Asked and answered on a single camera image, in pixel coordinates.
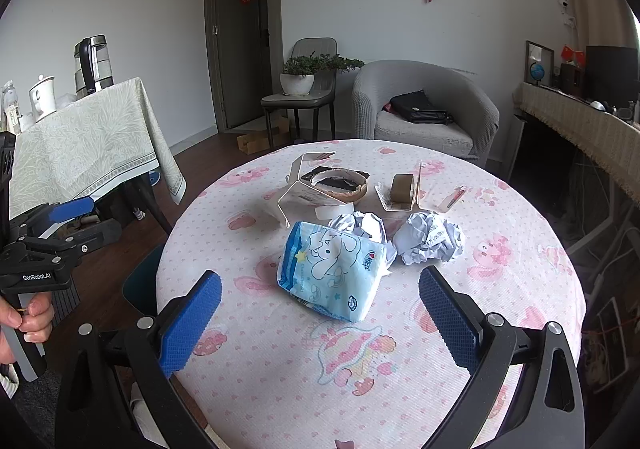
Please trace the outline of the person's left hand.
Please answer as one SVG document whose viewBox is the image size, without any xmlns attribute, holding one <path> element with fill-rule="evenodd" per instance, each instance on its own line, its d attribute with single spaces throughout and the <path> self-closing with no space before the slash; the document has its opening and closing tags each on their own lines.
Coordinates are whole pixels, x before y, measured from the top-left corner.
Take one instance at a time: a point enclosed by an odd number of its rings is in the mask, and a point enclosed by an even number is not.
<svg viewBox="0 0 640 449">
<path fill-rule="evenodd" d="M 54 317 L 51 292 L 35 294 L 27 305 L 25 315 L 17 311 L 3 297 L 0 303 L 1 325 L 5 325 L 10 330 L 20 330 L 29 343 L 40 344 L 49 339 Z"/>
</svg>

